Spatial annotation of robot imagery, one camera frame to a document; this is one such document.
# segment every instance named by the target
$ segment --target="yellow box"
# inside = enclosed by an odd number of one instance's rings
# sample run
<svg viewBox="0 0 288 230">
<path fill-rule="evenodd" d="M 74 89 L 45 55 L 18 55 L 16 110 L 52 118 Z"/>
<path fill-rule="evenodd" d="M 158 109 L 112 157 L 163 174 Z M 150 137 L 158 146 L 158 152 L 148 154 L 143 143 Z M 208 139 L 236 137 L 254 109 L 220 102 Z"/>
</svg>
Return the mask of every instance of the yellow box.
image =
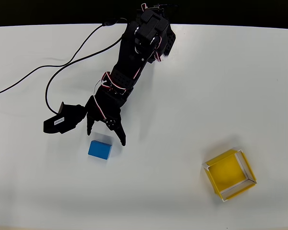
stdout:
<svg viewBox="0 0 288 230">
<path fill-rule="evenodd" d="M 227 201 L 253 187 L 256 178 L 242 150 L 230 149 L 203 163 L 215 193 Z"/>
</svg>

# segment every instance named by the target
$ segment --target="wire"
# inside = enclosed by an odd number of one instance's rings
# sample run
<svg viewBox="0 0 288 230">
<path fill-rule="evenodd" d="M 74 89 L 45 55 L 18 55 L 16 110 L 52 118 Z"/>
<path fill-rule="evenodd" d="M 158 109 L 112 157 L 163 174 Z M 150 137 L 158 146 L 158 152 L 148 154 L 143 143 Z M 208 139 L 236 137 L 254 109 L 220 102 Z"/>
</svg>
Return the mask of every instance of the wire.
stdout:
<svg viewBox="0 0 288 230">
<path fill-rule="evenodd" d="M 98 51 L 98 52 L 96 52 L 96 53 L 90 54 L 90 55 L 88 55 L 88 56 L 86 56 L 86 57 L 83 57 L 83 58 L 80 58 L 80 59 L 78 59 L 78 60 L 75 60 L 75 61 L 73 61 L 73 62 L 71 62 L 71 63 L 63 66 L 61 69 L 59 69 L 59 70 L 50 78 L 50 80 L 49 80 L 49 82 L 48 82 L 48 84 L 47 84 L 47 87 L 46 87 L 46 91 L 45 91 L 45 101 L 46 101 L 46 105 L 47 105 L 48 109 L 49 109 L 51 112 L 53 112 L 54 114 L 58 114 L 57 112 L 55 112 L 55 111 L 49 106 L 48 99 L 47 99 L 47 93 L 48 93 L 49 85 L 50 85 L 50 83 L 52 82 L 52 80 L 55 78 L 55 76 L 57 76 L 63 69 L 67 68 L 68 66 L 70 66 L 70 65 L 72 65 L 72 64 L 75 64 L 75 63 L 77 63 L 77 62 L 79 62 L 79 61 L 82 61 L 82 60 L 88 59 L 88 58 L 90 58 L 90 57 L 93 57 L 93 56 L 95 56 L 95 55 L 97 55 L 97 54 L 100 54 L 100 53 L 102 53 L 102 52 L 104 52 L 104 51 L 107 51 L 108 49 L 110 49 L 110 48 L 112 48 L 113 46 L 115 46 L 118 42 L 120 42 L 121 39 L 122 39 L 122 37 L 120 37 L 115 43 L 113 43 L 112 45 L 108 46 L 107 48 L 105 48 L 105 49 L 103 49 L 103 50 L 100 50 L 100 51 Z"/>
<path fill-rule="evenodd" d="M 4 90 L 1 90 L 0 93 L 3 93 L 7 90 L 9 90 L 10 88 L 14 87 L 15 85 L 19 84 L 20 82 L 22 82 L 24 79 L 26 79 L 29 75 L 31 75 L 32 73 L 34 73 L 35 71 L 37 71 L 38 69 L 41 69 L 43 67 L 63 67 L 63 66 L 66 66 L 68 65 L 69 63 L 71 63 L 71 61 L 75 58 L 75 56 L 77 55 L 77 53 L 80 51 L 80 49 L 83 47 L 83 45 L 87 42 L 87 40 L 92 36 L 93 33 L 96 32 L 96 30 L 98 30 L 99 28 L 103 27 L 103 25 L 100 25 L 99 27 L 97 27 L 85 40 L 84 42 L 81 44 L 81 46 L 78 48 L 78 50 L 75 52 L 75 54 L 73 55 L 73 57 L 68 61 L 66 62 L 65 64 L 63 65 L 44 65 L 44 66 L 39 66 L 37 67 L 36 69 L 32 70 L 30 73 L 28 73 L 27 75 L 25 75 L 23 78 L 21 78 L 19 81 L 17 81 L 15 84 L 11 85 L 10 87 L 4 89 Z"/>
<path fill-rule="evenodd" d="M 100 112 L 101 112 L 101 115 L 102 115 L 103 118 L 106 120 L 106 116 L 105 116 L 104 113 L 102 112 L 100 106 L 99 106 L 98 103 L 97 103 L 96 97 L 95 97 L 95 88 L 96 88 L 97 84 L 98 84 L 100 81 L 101 81 L 101 80 L 99 80 L 99 81 L 96 83 L 95 87 L 94 87 L 93 97 L 94 97 L 94 100 L 95 100 L 95 103 L 96 103 L 97 107 L 99 108 L 99 110 L 100 110 Z"/>
</svg>

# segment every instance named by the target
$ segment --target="blue block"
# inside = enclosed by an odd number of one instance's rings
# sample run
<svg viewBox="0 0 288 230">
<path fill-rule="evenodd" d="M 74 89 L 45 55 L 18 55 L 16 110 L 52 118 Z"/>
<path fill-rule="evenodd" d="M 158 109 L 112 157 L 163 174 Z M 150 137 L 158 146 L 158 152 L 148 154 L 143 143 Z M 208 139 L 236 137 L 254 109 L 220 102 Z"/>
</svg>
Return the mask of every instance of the blue block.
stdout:
<svg viewBox="0 0 288 230">
<path fill-rule="evenodd" d="M 110 155 L 111 145 L 93 140 L 88 151 L 88 155 L 107 160 Z"/>
</svg>

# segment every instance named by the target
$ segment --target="black cable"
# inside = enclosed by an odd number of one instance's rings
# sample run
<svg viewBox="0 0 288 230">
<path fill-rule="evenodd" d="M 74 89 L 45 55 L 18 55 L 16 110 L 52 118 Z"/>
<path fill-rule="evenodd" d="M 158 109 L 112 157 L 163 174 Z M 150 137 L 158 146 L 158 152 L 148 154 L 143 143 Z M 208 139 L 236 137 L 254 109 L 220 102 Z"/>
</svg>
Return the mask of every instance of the black cable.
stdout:
<svg viewBox="0 0 288 230">
<path fill-rule="evenodd" d="M 86 56 L 86 57 L 80 58 L 80 59 L 78 59 L 78 60 L 75 60 L 75 61 L 73 61 L 73 62 L 65 65 L 64 67 L 62 67 L 61 69 L 59 69 L 59 70 L 50 78 L 50 80 L 49 80 L 49 82 L 48 82 L 48 84 L 47 84 L 47 87 L 46 87 L 46 91 L 45 91 L 45 101 L 46 101 L 46 105 L 47 105 L 48 109 L 49 109 L 51 112 L 53 112 L 54 114 L 58 114 L 57 112 L 55 112 L 53 109 L 50 108 L 50 106 L 49 106 L 49 104 L 48 104 L 48 99 L 47 99 L 47 93 L 48 93 L 49 85 L 50 85 L 50 83 L 52 82 L 52 80 L 55 78 L 55 76 L 57 76 L 57 74 L 60 73 L 63 69 L 67 68 L 68 66 L 70 66 L 70 65 L 72 65 L 72 64 L 74 64 L 74 63 L 77 63 L 77 62 L 79 62 L 79 61 L 88 59 L 88 58 L 90 58 L 90 57 L 93 57 L 93 56 L 95 56 L 95 55 L 97 55 L 97 54 L 100 54 L 100 53 L 102 53 L 102 52 L 104 52 L 104 51 L 112 48 L 112 47 L 115 46 L 118 42 L 121 41 L 121 38 L 122 38 L 122 37 L 120 37 L 119 40 L 117 40 L 115 43 L 113 43 L 112 45 L 108 46 L 107 48 L 105 48 L 105 49 L 103 49 L 103 50 L 100 50 L 100 51 L 98 51 L 98 52 L 96 52 L 96 53 L 90 54 L 90 55 L 88 55 L 88 56 Z"/>
<path fill-rule="evenodd" d="M 100 25 L 99 27 L 97 27 L 86 39 L 85 41 L 82 43 L 82 45 L 79 47 L 79 49 L 76 51 L 76 53 L 73 55 L 73 57 L 68 61 L 66 62 L 65 64 L 63 65 L 45 65 L 45 66 L 39 66 L 37 67 L 36 69 L 32 70 L 30 73 L 28 73 L 27 75 L 25 75 L 23 78 L 21 78 L 19 81 L 17 81 L 15 84 L 11 85 L 10 87 L 0 91 L 0 93 L 2 92 L 5 92 L 7 90 L 9 90 L 10 88 L 14 87 L 15 85 L 17 85 L 18 83 L 22 82 L 24 79 L 26 79 L 30 74 L 32 74 L 33 72 L 35 72 L 36 70 L 40 69 L 40 68 L 43 68 L 43 67 L 63 67 L 63 66 L 66 66 L 68 65 L 69 63 L 71 63 L 71 61 L 75 58 L 75 56 L 77 55 L 77 53 L 80 51 L 80 49 L 83 47 L 83 45 L 87 42 L 87 40 L 92 36 L 93 33 L 95 33 L 96 30 L 98 30 L 99 28 L 103 27 L 104 25 Z"/>
</svg>

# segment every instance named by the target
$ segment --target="black background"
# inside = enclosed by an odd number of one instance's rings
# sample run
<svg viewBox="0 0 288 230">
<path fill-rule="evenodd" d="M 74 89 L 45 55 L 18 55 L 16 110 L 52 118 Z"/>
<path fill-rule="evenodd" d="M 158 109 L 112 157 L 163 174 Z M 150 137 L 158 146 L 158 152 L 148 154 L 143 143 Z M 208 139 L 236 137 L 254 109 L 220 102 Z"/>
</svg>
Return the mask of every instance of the black background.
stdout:
<svg viewBox="0 0 288 230">
<path fill-rule="evenodd" d="M 142 1 L 0 0 L 0 26 L 101 23 L 107 18 L 133 20 Z M 147 1 L 152 6 L 157 1 Z M 179 10 L 171 23 L 288 28 L 288 0 L 168 0 Z"/>
</svg>

